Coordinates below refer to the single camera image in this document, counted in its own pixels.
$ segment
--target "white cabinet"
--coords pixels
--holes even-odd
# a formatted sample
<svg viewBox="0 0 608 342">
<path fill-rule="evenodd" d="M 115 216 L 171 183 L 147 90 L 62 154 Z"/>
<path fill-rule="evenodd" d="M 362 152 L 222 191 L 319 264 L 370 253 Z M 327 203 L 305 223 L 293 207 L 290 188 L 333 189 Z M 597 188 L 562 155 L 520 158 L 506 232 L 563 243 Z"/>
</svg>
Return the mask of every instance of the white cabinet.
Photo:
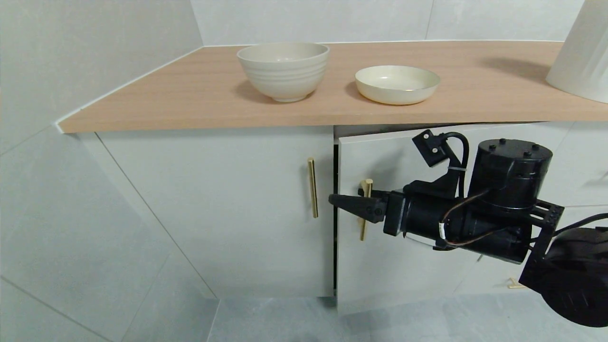
<svg viewBox="0 0 608 342">
<path fill-rule="evenodd" d="M 556 150 L 571 126 L 568 122 L 462 125 L 432 131 L 463 133 L 471 146 L 472 166 L 479 142 L 523 139 Z M 373 179 L 374 189 L 393 190 L 445 174 L 446 162 L 429 168 L 414 146 L 412 137 L 421 131 L 340 138 L 339 193 L 356 195 L 366 178 Z M 450 144 L 461 155 L 460 143 Z M 357 218 L 345 211 L 338 213 L 337 303 L 341 313 L 451 295 L 479 258 L 465 250 L 433 251 L 420 242 L 385 235 L 382 224 L 368 224 L 367 238 L 361 242 Z"/>
<path fill-rule="evenodd" d="M 584 206 L 566 208 L 561 220 L 559 228 L 563 228 L 574 222 L 580 221 L 591 215 L 608 212 L 608 206 Z M 608 220 L 602 220 L 585 227 L 608 226 Z M 540 229 L 536 228 L 534 236 L 537 236 Z M 471 268 L 465 279 L 458 286 L 456 294 L 474 294 L 474 293 L 504 293 L 504 292 L 520 292 L 529 291 L 527 288 L 508 288 L 511 284 L 510 278 L 519 279 L 522 274 L 525 262 L 521 265 L 504 262 L 492 257 L 484 256 Z"/>
<path fill-rule="evenodd" d="M 333 294 L 332 127 L 99 136 L 217 297 Z"/>
<path fill-rule="evenodd" d="M 561 206 L 608 204 L 608 122 L 575 122 L 554 151 L 541 198 Z"/>
</svg>

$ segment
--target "tiled floor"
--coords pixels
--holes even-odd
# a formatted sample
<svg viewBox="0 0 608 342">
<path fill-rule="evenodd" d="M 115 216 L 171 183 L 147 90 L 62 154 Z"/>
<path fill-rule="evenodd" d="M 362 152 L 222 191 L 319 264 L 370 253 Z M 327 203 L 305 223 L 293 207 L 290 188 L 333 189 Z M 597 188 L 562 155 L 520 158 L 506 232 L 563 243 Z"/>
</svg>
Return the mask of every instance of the tiled floor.
<svg viewBox="0 0 608 342">
<path fill-rule="evenodd" d="M 210 342 L 595 342 L 533 293 L 459 296 L 339 317 L 326 298 L 222 300 Z"/>
</svg>

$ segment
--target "white bowl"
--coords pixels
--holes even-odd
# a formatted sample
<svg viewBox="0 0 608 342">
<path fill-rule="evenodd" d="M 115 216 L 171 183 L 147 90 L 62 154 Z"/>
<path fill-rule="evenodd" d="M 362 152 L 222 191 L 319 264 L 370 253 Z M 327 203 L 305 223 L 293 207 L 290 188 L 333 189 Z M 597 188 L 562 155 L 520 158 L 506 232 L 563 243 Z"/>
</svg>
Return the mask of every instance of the white bowl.
<svg viewBox="0 0 608 342">
<path fill-rule="evenodd" d="M 436 73 L 413 66 L 379 65 L 359 70 L 354 79 L 361 95 L 388 105 L 411 105 L 428 99 L 437 89 Z"/>
<path fill-rule="evenodd" d="M 330 49 L 315 43 L 272 43 L 245 47 L 237 53 L 249 81 L 279 102 L 304 99 L 325 74 Z"/>
</svg>

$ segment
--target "cabinet handle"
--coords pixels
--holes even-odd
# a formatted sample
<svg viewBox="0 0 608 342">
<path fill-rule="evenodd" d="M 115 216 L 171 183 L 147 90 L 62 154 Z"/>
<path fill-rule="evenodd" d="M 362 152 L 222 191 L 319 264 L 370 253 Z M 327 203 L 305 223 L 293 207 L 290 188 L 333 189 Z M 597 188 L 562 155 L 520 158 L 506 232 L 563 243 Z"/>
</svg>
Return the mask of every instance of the cabinet handle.
<svg viewBox="0 0 608 342">
<path fill-rule="evenodd" d="M 509 278 L 509 280 L 511 281 L 511 283 L 506 286 L 508 289 L 513 290 L 515 288 L 527 288 L 526 286 L 520 284 L 517 280 L 513 279 L 512 277 Z"/>
<path fill-rule="evenodd" d="M 371 196 L 371 188 L 372 188 L 373 183 L 374 183 L 374 181 L 369 178 L 361 181 L 361 188 L 363 188 L 363 197 Z M 361 226 L 361 234 L 359 236 L 359 240 L 361 240 L 361 241 L 365 241 L 366 224 L 367 224 L 367 221 L 365 221 L 363 218 L 359 218 L 359 225 Z"/>
<path fill-rule="evenodd" d="M 310 180 L 310 197 L 313 203 L 313 217 L 319 217 L 317 204 L 317 177 L 314 174 L 314 158 L 308 158 L 308 179 Z"/>
</svg>

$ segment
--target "lamp shade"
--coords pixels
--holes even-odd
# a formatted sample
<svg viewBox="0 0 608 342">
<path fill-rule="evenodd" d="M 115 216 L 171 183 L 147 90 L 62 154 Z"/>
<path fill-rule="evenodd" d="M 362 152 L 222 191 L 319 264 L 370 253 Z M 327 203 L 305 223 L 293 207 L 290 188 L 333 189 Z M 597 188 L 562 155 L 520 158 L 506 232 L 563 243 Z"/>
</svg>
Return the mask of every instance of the lamp shade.
<svg viewBox="0 0 608 342">
<path fill-rule="evenodd" d="M 608 1 L 585 0 L 547 82 L 570 94 L 608 103 Z"/>
</svg>

